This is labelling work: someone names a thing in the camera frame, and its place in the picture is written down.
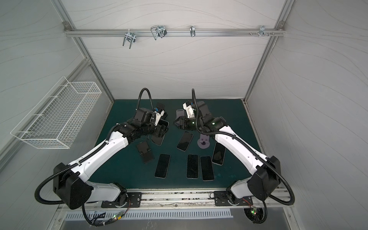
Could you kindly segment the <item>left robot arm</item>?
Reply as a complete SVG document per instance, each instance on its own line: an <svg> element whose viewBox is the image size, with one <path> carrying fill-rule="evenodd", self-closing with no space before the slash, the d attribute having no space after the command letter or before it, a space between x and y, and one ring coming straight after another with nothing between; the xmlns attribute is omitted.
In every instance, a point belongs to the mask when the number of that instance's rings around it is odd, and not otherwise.
<svg viewBox="0 0 368 230"><path fill-rule="evenodd" d="M163 123L165 111L160 108L138 108L133 118L117 123L107 137L80 158L65 165L58 164L54 173L34 192L35 200L44 205L66 204L77 209L86 203L107 201L123 206L127 202L126 189L118 183L93 183L90 177L116 153L142 136L162 137L168 131Z"/></svg>

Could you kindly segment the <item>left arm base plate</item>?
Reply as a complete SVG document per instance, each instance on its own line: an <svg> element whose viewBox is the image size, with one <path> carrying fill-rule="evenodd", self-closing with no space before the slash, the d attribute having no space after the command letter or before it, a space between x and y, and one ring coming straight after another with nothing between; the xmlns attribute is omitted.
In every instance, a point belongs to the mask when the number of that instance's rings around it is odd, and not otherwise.
<svg viewBox="0 0 368 230"><path fill-rule="evenodd" d="M142 193L140 192L124 192L119 195L115 201L103 201L101 208L139 208L141 203Z"/></svg>

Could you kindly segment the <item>teal-edged phone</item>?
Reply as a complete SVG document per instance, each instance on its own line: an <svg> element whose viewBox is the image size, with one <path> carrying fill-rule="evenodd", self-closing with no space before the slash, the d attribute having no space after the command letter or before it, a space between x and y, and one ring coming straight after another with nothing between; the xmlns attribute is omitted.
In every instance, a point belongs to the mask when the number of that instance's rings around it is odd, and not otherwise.
<svg viewBox="0 0 368 230"><path fill-rule="evenodd" d="M187 156L186 176L188 179L198 178L198 155L189 154Z"/></svg>

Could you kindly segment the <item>pink-edged phone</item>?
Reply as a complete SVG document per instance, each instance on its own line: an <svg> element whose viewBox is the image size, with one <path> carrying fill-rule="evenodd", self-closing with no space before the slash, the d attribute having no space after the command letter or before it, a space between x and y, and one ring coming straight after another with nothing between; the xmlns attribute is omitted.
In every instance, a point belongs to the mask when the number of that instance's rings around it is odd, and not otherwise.
<svg viewBox="0 0 368 230"><path fill-rule="evenodd" d="M181 151L187 151L187 149L189 148L189 145L193 139L194 134L190 133L188 131L185 131L182 135L182 137L180 138L178 144L177 144L177 149L181 150Z"/></svg>

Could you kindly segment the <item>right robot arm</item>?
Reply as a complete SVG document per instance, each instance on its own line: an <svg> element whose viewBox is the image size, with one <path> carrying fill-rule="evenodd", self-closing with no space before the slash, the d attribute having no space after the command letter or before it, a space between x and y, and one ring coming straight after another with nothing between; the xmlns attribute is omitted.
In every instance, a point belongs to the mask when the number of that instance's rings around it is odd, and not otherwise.
<svg viewBox="0 0 368 230"><path fill-rule="evenodd" d="M250 177L238 180L226 190L230 204L237 205L240 199L254 196L260 201L271 198L291 206L295 203L294 192L281 174L280 161L275 156L267 157L241 139L222 117L214 117L205 102L189 100L183 103L184 115L176 119L183 130L195 130L213 138L229 150L248 170Z"/></svg>

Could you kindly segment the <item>purple-edged phone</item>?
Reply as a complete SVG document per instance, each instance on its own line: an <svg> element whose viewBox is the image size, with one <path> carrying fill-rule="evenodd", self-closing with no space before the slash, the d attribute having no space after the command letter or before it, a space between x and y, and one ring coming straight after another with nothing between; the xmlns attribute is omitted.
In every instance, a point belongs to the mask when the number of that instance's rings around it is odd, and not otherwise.
<svg viewBox="0 0 368 230"><path fill-rule="evenodd" d="M213 181L214 171L213 171L211 157L210 156L200 157L200 164L201 164L202 179L204 181Z"/></svg>

